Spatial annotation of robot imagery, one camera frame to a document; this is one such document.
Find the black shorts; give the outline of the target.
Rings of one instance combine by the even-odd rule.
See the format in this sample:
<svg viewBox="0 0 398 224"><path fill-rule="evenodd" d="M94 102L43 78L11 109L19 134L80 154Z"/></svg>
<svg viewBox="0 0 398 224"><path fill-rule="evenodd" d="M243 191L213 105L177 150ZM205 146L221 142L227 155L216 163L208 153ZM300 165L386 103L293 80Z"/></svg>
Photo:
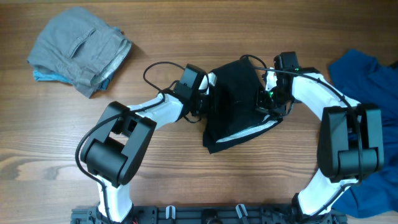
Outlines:
<svg viewBox="0 0 398 224"><path fill-rule="evenodd" d="M264 86L248 58L211 71L216 75L203 146L210 154L250 141L283 119L256 111L256 95Z"/></svg>

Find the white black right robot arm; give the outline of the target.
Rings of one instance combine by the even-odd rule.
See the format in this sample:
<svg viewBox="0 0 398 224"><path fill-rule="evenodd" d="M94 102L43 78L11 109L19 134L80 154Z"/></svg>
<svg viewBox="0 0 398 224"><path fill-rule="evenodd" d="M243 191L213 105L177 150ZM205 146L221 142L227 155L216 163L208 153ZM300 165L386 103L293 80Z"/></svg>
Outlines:
<svg viewBox="0 0 398 224"><path fill-rule="evenodd" d="M258 112L283 118L294 103L303 103L321 121L318 170L292 200L296 222L318 220L346 190L382 169L381 111L345 96L318 70L301 67L295 52L277 55L274 68L264 72L266 87L257 94Z"/></svg>

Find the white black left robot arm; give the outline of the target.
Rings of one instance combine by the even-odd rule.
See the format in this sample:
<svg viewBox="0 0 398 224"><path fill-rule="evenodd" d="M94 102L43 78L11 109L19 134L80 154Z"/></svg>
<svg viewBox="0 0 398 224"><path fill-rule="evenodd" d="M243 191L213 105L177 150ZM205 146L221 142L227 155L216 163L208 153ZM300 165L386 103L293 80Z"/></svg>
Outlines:
<svg viewBox="0 0 398 224"><path fill-rule="evenodd" d="M99 204L74 209L72 223L137 223L129 195L153 133L192 114L201 118L215 87L214 73L187 64L181 79L159 89L156 97L139 105L110 103L97 124L80 140L75 162L98 185Z"/></svg>

